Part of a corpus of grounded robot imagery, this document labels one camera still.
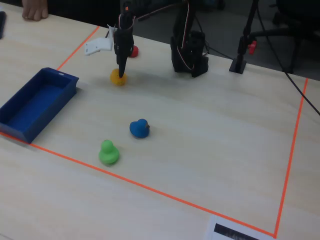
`black chair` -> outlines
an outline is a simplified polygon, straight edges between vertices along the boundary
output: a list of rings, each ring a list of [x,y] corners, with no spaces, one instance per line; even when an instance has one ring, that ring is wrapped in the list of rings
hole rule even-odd
[[[248,40],[252,43],[256,37],[266,35],[294,37],[290,66],[285,69],[293,73],[302,40],[320,43],[320,35],[315,34],[320,29],[320,0],[276,0],[274,6],[278,7],[278,12],[274,15],[273,24],[279,26],[284,23],[288,27],[252,32]]]

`light wood tabletop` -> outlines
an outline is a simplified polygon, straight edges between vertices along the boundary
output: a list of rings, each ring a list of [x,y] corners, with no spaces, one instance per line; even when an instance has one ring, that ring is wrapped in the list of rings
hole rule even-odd
[[[240,75],[210,55],[209,71],[192,78],[174,72],[169,45],[135,36],[139,56],[118,87],[114,52],[85,56],[82,46],[107,29],[56,16],[28,22],[0,5],[0,105],[41,68],[79,77],[32,145],[0,137],[0,234],[202,239],[216,214],[283,240],[319,239],[320,118],[284,73],[247,64]],[[292,78],[320,108],[320,83]],[[146,139],[129,131],[141,118]],[[110,167],[98,158],[105,139],[120,151]]]

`red ball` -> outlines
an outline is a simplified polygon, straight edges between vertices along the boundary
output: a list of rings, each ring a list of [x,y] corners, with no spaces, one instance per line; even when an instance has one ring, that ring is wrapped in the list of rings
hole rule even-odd
[[[139,53],[139,48],[136,46],[136,45],[134,45],[133,46],[133,51],[132,51],[132,54],[131,54],[131,58],[135,58],[136,56],[138,56],[138,53]]]

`white object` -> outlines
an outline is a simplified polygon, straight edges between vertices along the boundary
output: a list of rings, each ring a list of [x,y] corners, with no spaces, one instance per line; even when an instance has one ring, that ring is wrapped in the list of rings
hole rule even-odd
[[[109,35],[108,37],[99,37],[92,41],[87,42],[84,45],[84,54],[89,56],[91,54],[95,54],[97,52],[102,51],[112,51],[112,47],[114,44],[114,33],[115,28],[109,26]]]

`green rubber duck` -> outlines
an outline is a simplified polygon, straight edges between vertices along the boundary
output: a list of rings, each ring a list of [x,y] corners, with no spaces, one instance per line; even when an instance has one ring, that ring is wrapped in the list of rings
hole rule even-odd
[[[105,140],[101,144],[99,159],[104,165],[114,164],[119,158],[119,150],[114,146],[112,141]]]

